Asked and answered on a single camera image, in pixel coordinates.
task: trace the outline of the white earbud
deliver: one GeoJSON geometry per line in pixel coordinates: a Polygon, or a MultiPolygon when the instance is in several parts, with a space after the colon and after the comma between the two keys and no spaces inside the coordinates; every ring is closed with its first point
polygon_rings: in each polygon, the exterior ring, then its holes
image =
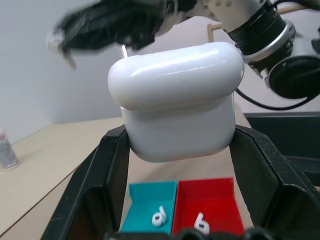
{"type": "Polygon", "coordinates": [[[203,220],[204,214],[199,212],[198,217],[195,220],[194,228],[202,232],[203,234],[210,233],[210,226],[209,223],[203,220]]]}
{"type": "Polygon", "coordinates": [[[167,221],[167,214],[164,206],[159,207],[159,211],[152,216],[152,225],[155,227],[161,227],[167,221]]]}

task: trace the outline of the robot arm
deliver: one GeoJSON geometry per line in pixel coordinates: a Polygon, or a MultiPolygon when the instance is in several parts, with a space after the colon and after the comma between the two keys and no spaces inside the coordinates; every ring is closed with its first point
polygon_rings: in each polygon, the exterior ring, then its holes
{"type": "Polygon", "coordinates": [[[307,98],[285,108],[301,106],[320,93],[320,38],[307,39],[277,5],[297,2],[320,10],[320,0],[102,0],[67,15],[50,35],[48,44],[64,56],[73,50],[97,51],[112,43],[139,50],[194,16],[211,18],[241,51],[243,60],[276,94],[288,99],[307,98]]]}

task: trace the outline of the white earbud case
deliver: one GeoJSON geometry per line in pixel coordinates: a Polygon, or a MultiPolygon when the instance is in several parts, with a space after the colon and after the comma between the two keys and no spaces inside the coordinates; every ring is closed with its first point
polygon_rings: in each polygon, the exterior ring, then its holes
{"type": "Polygon", "coordinates": [[[110,69],[108,87],[122,111],[132,150],[148,162],[215,154],[235,132],[233,92],[244,62],[213,42],[136,55],[110,69]]]}

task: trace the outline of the teal bin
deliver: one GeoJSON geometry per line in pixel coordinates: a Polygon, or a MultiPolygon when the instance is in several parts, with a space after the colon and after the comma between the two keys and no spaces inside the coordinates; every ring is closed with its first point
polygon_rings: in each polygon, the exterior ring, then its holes
{"type": "Polygon", "coordinates": [[[171,233],[177,182],[136,183],[129,185],[132,204],[122,225],[121,232],[127,233],[171,233]],[[160,227],[152,224],[152,217],[163,206],[166,223],[160,227]]]}

